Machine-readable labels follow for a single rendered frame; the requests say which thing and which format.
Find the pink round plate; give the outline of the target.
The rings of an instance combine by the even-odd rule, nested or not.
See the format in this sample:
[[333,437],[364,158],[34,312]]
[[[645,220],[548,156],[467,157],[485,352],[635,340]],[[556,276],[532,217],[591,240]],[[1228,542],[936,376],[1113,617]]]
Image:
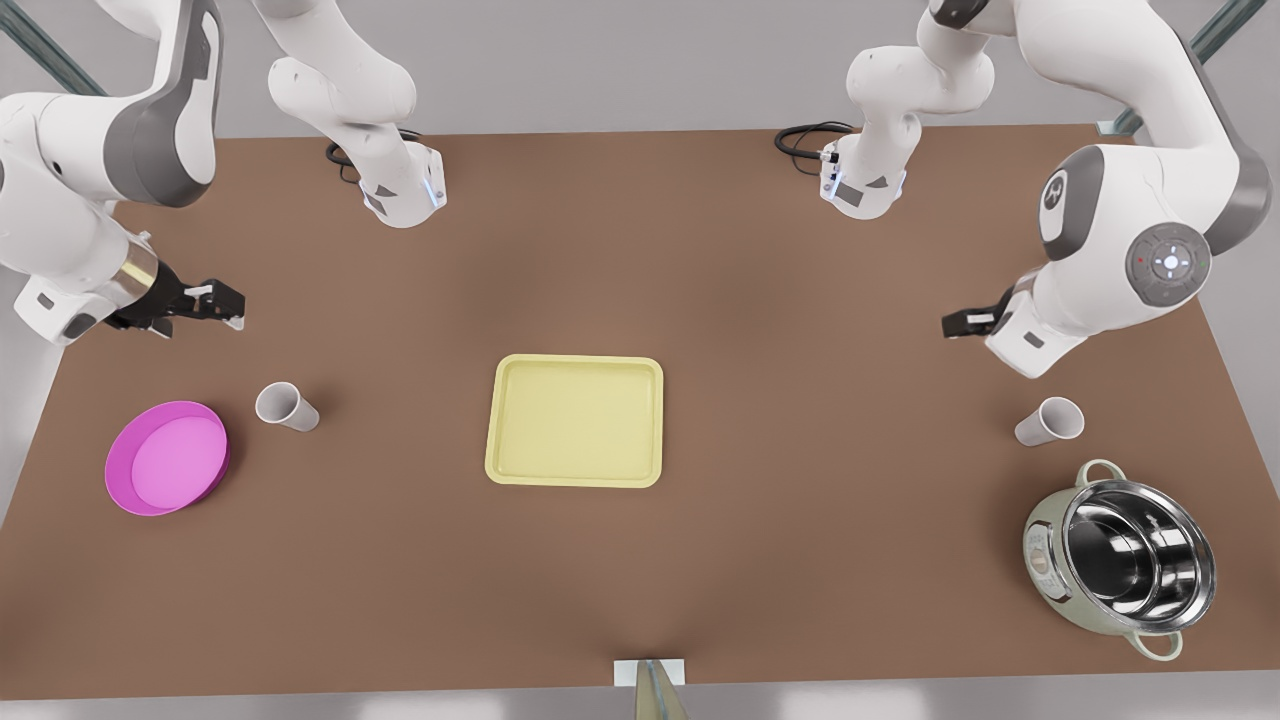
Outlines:
[[219,415],[202,404],[172,401],[125,424],[108,451],[104,482],[119,509],[160,516],[209,496],[229,461],[229,439]]

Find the yellow rectangular tray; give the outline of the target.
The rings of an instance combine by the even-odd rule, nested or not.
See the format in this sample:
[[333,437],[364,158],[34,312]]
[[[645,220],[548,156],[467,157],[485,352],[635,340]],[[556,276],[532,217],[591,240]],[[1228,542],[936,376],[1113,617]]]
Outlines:
[[663,462],[664,379],[649,357],[503,357],[492,395],[486,475],[503,486],[654,486]]

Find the white cup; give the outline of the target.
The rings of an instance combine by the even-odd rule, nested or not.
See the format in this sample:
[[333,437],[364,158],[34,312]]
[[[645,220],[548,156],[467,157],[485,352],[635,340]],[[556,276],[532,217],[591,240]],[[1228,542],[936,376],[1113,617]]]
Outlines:
[[255,400],[255,413],[261,421],[297,432],[311,432],[319,424],[317,410],[300,389],[284,380],[264,387]]
[[1020,445],[1036,447],[1060,439],[1075,439],[1085,428],[1082,409],[1065,397],[1048,397],[1018,423],[1014,434]]

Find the silver frame post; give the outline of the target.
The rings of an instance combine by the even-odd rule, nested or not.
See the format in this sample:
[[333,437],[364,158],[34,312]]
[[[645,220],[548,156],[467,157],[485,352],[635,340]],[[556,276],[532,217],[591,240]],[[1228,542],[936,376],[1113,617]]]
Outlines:
[[17,0],[0,0],[0,31],[67,92],[100,97],[106,95]]
[[[1234,143],[1240,142],[1240,136],[1225,114],[1221,102],[1215,95],[1212,83],[1203,72],[1204,63],[1221,50],[1268,3],[1270,0],[1224,0],[1220,9],[1189,40],[1181,35],[1179,36],[1190,58],[1189,63],[1199,74],[1199,83],[1213,105],[1219,123]],[[1129,137],[1134,136],[1144,123],[1144,117],[1137,113],[1134,108],[1126,108],[1114,120],[1097,123],[1096,129],[1101,136]]]
[[684,659],[616,660],[613,682],[635,689],[634,720],[690,720],[677,693],[686,684]]

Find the pale green steel-lined pot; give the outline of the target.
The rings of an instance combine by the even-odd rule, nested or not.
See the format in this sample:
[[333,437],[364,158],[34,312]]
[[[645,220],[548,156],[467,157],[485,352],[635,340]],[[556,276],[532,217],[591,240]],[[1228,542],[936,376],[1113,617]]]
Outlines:
[[1192,515],[1106,459],[1082,464],[1073,487],[1036,505],[1021,556],[1055,612],[1157,662],[1181,655],[1184,630],[1217,589],[1213,552]]

